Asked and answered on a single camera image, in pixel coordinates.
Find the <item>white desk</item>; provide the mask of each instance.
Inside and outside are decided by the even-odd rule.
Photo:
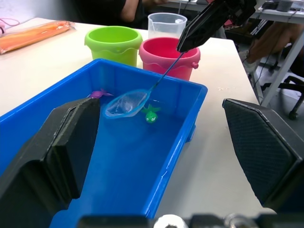
[[[182,0],[181,1],[181,8],[184,9],[185,4],[187,4],[188,0]],[[206,7],[206,5],[199,5],[196,4],[197,0],[191,1],[187,5],[188,10],[193,11],[203,11]],[[167,4],[165,4],[165,7],[172,7],[172,8],[178,8],[180,5],[179,0],[169,0]],[[289,12],[279,12],[277,10],[269,10],[266,9],[262,12],[262,10],[256,11],[251,18],[257,18],[265,19],[265,20],[272,20],[272,21],[279,21],[279,22],[288,22],[288,23],[296,23],[296,24],[304,24],[304,12],[296,12],[294,14],[294,11]],[[273,77],[273,82],[270,86],[270,88],[266,91],[266,94],[263,95],[262,90],[260,89],[260,84],[256,83],[256,89],[258,94],[259,103],[266,107],[272,97],[275,95],[276,90],[278,89],[280,83],[282,82],[283,78],[285,77],[286,73],[288,72],[290,66],[294,62],[295,58],[299,54],[301,48],[304,45],[304,31],[302,32],[301,36],[297,39],[297,41],[294,43],[293,48],[289,52],[287,58],[285,59],[283,65],[281,66],[280,70],[276,73],[276,75]],[[259,76],[257,74],[254,75],[254,80],[257,81]]]
[[[33,19],[19,27],[45,22]],[[84,38],[96,27],[76,24],[76,30],[0,56],[0,115],[90,62]],[[147,31],[141,34],[147,39]],[[231,40],[212,38],[200,51],[199,68],[193,71],[191,81],[206,85],[209,91],[196,121],[196,133],[185,145],[157,216],[197,212],[254,216],[271,211],[261,207],[238,163],[221,106],[224,98],[257,103],[235,46]]]

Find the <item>water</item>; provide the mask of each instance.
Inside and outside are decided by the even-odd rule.
[[[157,107],[160,103],[148,101],[148,104]],[[105,119],[101,113],[81,197],[73,200],[68,210],[58,212],[50,227],[75,228],[78,220],[89,214],[143,214],[183,124],[183,120],[166,113],[169,112],[157,112],[154,123],[147,123],[141,112],[115,120]]]

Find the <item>person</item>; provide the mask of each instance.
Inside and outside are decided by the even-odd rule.
[[[77,0],[82,21],[99,25],[119,25],[146,29],[145,10],[165,4],[168,0]]]
[[[247,73],[254,72],[261,58],[277,53],[288,43],[294,43],[304,29],[302,24],[274,22],[259,40],[253,42],[249,50],[239,52],[240,59]]]

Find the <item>orange bag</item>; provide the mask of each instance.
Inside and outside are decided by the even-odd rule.
[[[53,21],[22,32],[7,34],[0,38],[0,54],[4,54],[5,52],[22,48],[63,33],[71,27],[71,23],[68,21]]]

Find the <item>table leg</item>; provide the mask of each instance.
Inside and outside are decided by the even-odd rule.
[[[280,83],[282,82],[290,66],[294,62],[295,58],[299,54],[303,45],[304,45],[304,30],[302,34],[299,36],[299,38],[296,40],[296,42],[293,44],[293,47],[291,48],[289,54],[287,55],[283,65],[277,72],[274,82],[271,84],[268,92],[266,93],[264,99],[262,100],[261,106],[266,107],[269,104],[270,100],[275,95],[277,88],[279,87]]]

